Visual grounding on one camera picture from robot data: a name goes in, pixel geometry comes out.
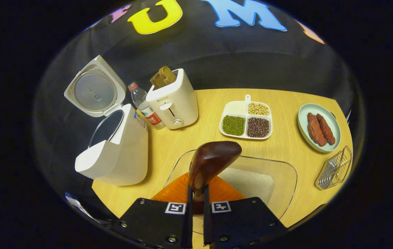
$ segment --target wooden table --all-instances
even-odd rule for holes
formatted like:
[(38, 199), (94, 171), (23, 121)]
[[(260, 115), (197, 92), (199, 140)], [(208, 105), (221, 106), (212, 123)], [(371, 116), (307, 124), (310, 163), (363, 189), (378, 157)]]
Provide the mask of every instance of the wooden table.
[[(252, 101), (270, 106), (273, 133), (266, 140), (244, 140), (226, 137), (219, 130), (221, 113), (230, 101), (243, 101), (250, 94)], [(94, 181), (92, 188), (102, 202), (117, 217), (139, 197), (151, 198), (161, 190), (176, 161), (187, 151), (212, 141), (235, 141), (242, 147), (242, 156), (272, 159), (291, 164), (298, 174), (293, 200), (281, 222), (289, 227), (315, 208), (327, 203), (339, 191), (340, 186), (320, 191), (314, 185), (326, 160), (347, 145), (352, 151), (352, 138), (339, 105), (334, 99), (306, 93), (262, 89), (210, 89), (196, 90), (199, 118), (191, 126), (182, 129), (156, 130), (149, 126), (149, 169), (146, 178), (132, 186), (111, 186)], [(299, 108), (306, 103), (319, 104), (332, 112), (341, 129), (341, 143), (331, 153), (314, 150), (302, 137), (298, 128)], [(202, 235), (193, 233), (194, 248), (203, 245)]]

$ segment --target light green plate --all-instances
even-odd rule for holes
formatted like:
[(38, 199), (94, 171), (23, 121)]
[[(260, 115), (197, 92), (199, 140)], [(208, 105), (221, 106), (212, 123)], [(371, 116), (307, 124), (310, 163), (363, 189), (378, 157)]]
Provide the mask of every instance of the light green plate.
[[(335, 144), (330, 145), (328, 142), (323, 147), (319, 146), (317, 143), (313, 142), (310, 138), (309, 131), (307, 129), (307, 125), (309, 122), (307, 121), (307, 114), (311, 112), (313, 115), (317, 115), (318, 113), (324, 117), (330, 129), (333, 132), (333, 136), (335, 137)], [(338, 146), (339, 142), (341, 142), (341, 130), (339, 129), (338, 122), (335, 117), (324, 107), (317, 104), (305, 104), (301, 106), (298, 112), (298, 127), (300, 128), (301, 134), (303, 134), (304, 139), (307, 141), (309, 145), (311, 145), (315, 150), (328, 153), (334, 151)]]

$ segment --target rice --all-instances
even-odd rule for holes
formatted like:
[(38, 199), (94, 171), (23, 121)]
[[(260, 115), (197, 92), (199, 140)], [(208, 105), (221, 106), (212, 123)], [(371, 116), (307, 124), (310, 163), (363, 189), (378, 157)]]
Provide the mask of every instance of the rice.
[(269, 175), (228, 167), (218, 176), (246, 198), (259, 197), (266, 205), (274, 190), (274, 180)]

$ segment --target orange scoop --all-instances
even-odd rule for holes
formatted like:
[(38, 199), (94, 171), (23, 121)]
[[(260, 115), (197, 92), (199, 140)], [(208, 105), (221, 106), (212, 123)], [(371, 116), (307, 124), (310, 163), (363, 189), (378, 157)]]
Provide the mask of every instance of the orange scoop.
[[(176, 180), (168, 184), (165, 188), (155, 194), (152, 200), (162, 202), (187, 202), (187, 186), (189, 184), (188, 173), (181, 175)], [(216, 176), (209, 182), (209, 201), (223, 202), (244, 199), (239, 191), (226, 183), (223, 179)]]

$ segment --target toaster knob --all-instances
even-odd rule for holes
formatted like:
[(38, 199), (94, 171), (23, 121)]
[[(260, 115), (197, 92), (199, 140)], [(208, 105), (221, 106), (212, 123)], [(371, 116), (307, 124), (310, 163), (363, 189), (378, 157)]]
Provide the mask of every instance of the toaster knob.
[(183, 123), (184, 123), (184, 121), (182, 121), (182, 119), (180, 119), (180, 118), (173, 120), (173, 125), (177, 128), (181, 127)]

